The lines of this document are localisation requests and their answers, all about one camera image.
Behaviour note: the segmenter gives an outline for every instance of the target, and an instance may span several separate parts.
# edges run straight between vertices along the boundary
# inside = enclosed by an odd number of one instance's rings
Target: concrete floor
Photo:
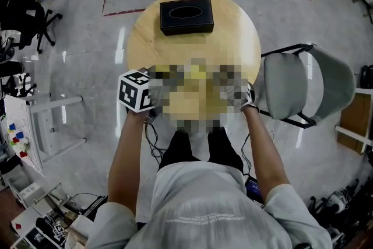
[[[116,102],[118,76],[126,71],[126,41],[140,13],[105,16],[110,13],[143,9],[155,0],[43,0],[45,8],[63,14],[50,32],[54,47],[43,41],[44,52],[31,47],[18,51],[41,93],[51,92],[53,99],[81,95],[83,103],[53,111],[60,143],[80,136],[87,143],[45,167],[45,177],[35,180],[48,189],[58,182],[73,195],[107,192],[107,177],[126,113]],[[373,25],[363,18],[364,7],[351,0],[233,0],[252,19],[261,40],[262,52],[297,43],[316,43],[340,57],[359,73],[373,59]],[[316,63],[305,57],[309,77],[308,105],[315,106],[322,95],[322,79]],[[261,88],[262,78],[256,83]],[[310,129],[299,129],[263,116],[269,131],[276,134],[275,144],[283,158],[295,189],[307,200],[321,197],[345,186],[354,177],[366,177],[370,166],[365,157],[336,143],[335,114]],[[154,125],[160,135],[159,147],[166,147],[173,135],[166,121],[159,117]],[[248,133],[243,116],[236,115],[228,124],[228,136],[240,152]],[[191,138],[195,155],[208,159],[207,136]],[[249,142],[245,151],[251,157]],[[138,221],[147,221],[157,162],[143,140]],[[94,197],[77,197],[81,204]]]

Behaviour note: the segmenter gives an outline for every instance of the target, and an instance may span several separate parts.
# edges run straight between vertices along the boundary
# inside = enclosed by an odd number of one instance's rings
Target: cube with fiducial marker
[[[149,93],[150,77],[137,70],[119,76],[117,100],[134,112],[154,108]]]

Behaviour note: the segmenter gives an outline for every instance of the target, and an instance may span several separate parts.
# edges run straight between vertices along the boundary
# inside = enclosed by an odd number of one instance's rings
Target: black box
[[[187,33],[211,33],[214,29],[211,0],[162,2],[161,30],[165,36]]]

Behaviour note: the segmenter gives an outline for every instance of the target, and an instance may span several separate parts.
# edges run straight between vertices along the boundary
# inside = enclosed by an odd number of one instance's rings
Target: t-shirt
[[[239,170],[198,161],[157,173],[150,220],[139,231],[127,207],[101,206],[86,248],[289,249],[302,243],[332,249],[330,235],[291,185],[272,189],[262,209],[246,196]]]

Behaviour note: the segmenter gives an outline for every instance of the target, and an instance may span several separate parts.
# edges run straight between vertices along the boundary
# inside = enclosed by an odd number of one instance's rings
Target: chair backrest
[[[329,55],[317,45],[308,52],[319,64],[324,83],[321,104],[315,115],[311,117],[319,122],[352,102],[356,83],[353,71],[345,62]]]

